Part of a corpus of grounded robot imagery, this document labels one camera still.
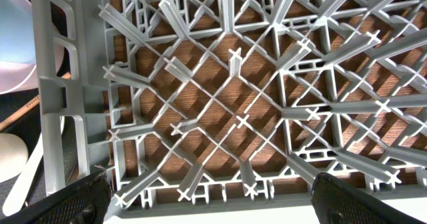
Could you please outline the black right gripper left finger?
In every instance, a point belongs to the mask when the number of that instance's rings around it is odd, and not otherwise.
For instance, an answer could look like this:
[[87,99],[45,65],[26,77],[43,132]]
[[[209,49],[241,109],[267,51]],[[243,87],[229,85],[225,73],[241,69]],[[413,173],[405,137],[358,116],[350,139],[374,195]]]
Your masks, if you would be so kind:
[[104,170],[98,170],[60,191],[1,220],[1,224],[101,224],[112,197]]

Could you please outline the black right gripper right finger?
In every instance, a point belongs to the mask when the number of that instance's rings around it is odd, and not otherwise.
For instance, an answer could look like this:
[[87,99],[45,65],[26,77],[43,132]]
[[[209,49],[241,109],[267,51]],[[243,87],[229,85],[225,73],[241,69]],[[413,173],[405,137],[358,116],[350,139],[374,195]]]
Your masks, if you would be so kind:
[[325,172],[316,175],[311,203],[320,223],[421,222]]

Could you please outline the small pink saucer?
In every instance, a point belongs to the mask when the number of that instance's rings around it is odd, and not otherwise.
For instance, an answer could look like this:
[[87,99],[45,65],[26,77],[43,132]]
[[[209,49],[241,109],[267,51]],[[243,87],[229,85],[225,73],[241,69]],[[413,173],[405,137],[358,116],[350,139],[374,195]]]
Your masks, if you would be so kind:
[[37,64],[28,65],[1,60],[1,93],[12,93],[38,87]]

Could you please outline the white paper cup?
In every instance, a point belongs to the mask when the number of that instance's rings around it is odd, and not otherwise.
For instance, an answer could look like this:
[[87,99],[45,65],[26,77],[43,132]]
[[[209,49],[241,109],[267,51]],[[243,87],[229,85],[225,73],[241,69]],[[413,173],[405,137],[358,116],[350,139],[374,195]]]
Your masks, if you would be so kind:
[[17,135],[1,134],[1,182],[8,181],[20,174],[28,160],[28,148]]

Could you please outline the blue plastic cup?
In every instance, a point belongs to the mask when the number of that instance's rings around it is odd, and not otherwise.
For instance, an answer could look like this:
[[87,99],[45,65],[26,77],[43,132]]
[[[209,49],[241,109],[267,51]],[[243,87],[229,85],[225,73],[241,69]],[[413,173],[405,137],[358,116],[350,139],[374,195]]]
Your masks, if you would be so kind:
[[32,6],[29,0],[1,0],[1,60],[35,64]]

